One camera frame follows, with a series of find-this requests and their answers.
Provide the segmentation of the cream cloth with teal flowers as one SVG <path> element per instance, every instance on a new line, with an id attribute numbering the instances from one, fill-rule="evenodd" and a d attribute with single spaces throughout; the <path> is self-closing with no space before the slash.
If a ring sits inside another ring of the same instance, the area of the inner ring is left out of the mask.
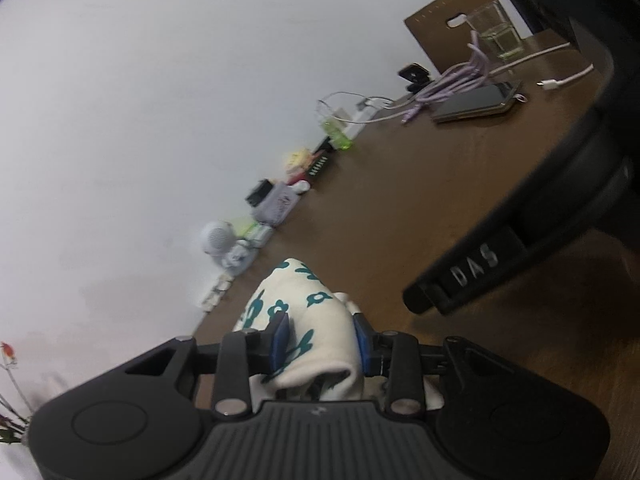
<path id="1" fill-rule="evenodd" d="M 363 375 L 354 315 L 359 307 L 331 292 L 306 263 L 287 258 L 257 286 L 233 327 L 264 330 L 279 312 L 288 315 L 284 363 L 250 378 L 253 408 L 279 396 L 289 401 L 383 402 L 387 380 Z"/>

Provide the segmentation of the white letter blocks ornament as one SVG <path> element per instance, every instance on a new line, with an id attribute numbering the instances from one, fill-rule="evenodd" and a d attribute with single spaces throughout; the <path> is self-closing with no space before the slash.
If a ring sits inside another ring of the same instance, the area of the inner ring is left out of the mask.
<path id="1" fill-rule="evenodd" d="M 233 284 L 234 278 L 227 274 L 222 274 L 213 286 L 209 289 L 207 294 L 202 299 L 200 306 L 204 312 L 210 312 L 214 310 L 218 304 L 220 304 L 221 299 L 224 298 L 224 295 L 228 292 Z"/>

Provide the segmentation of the green white packet stack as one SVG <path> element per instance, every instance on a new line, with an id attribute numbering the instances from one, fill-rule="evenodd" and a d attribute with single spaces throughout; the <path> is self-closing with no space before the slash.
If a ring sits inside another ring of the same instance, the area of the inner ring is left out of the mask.
<path id="1" fill-rule="evenodd" d="M 262 248 L 272 237 L 273 227 L 258 222 L 252 217 L 241 217 L 230 221 L 237 237 L 247 240 L 252 246 Z"/>

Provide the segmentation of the white round robot toy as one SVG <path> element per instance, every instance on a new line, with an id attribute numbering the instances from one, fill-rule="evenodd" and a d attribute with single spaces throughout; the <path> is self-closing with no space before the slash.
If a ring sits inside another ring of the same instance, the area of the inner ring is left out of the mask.
<path id="1" fill-rule="evenodd" d="M 242 274 L 257 256 L 253 244 L 237 236 L 233 226 L 225 221 L 207 223 L 201 232 L 201 245 L 203 252 L 232 276 Z"/>

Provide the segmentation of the black smartphone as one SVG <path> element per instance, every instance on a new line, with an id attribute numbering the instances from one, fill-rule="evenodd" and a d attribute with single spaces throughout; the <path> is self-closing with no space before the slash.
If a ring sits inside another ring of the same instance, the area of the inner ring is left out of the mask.
<path id="1" fill-rule="evenodd" d="M 521 81 L 501 81 L 450 96 L 431 112 L 435 124 L 506 114 L 521 97 Z"/>

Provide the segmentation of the black small device on tin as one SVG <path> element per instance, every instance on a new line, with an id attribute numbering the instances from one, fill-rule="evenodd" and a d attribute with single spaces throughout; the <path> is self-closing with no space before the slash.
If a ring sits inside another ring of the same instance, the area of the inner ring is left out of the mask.
<path id="1" fill-rule="evenodd" d="M 272 191 L 273 183 L 268 179 L 260 180 L 245 197 L 245 201 L 256 208 Z"/>

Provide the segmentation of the yellow snack packet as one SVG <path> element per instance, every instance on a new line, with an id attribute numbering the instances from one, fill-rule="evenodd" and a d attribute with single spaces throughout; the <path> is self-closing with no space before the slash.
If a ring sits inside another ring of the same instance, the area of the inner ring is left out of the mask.
<path id="1" fill-rule="evenodd" d="M 308 148 L 301 148 L 288 155 L 284 169 L 288 176 L 295 176 L 307 170 L 311 162 L 314 160 L 314 154 Z"/>

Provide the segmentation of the clear drinking glass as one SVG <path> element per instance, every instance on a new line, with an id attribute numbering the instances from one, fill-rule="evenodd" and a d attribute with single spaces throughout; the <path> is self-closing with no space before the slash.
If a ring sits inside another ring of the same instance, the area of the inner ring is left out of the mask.
<path id="1" fill-rule="evenodd" d="M 520 35 L 497 0 L 469 13 L 466 21 L 501 61 L 510 60 L 524 52 Z"/>

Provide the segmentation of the green plastic cup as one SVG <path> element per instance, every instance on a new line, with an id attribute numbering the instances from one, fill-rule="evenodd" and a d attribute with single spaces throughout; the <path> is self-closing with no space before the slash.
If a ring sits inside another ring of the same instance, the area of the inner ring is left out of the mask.
<path id="1" fill-rule="evenodd" d="M 352 147 L 352 140 L 344 133 L 343 125 L 335 118 L 333 110 L 324 101 L 317 103 L 317 115 L 320 128 L 329 138 L 332 146 L 339 151 L 347 151 Z"/>

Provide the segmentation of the white power strip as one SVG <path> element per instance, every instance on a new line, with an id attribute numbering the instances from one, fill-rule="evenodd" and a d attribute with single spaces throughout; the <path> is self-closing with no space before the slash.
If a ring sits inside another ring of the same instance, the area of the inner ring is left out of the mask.
<path id="1" fill-rule="evenodd" d="M 390 114 L 392 114 L 392 111 L 386 110 L 381 103 L 370 103 L 361 110 L 356 110 L 352 118 L 345 119 L 345 136 L 350 140 L 354 140 L 366 125 L 372 124 L 378 118 L 386 117 Z"/>

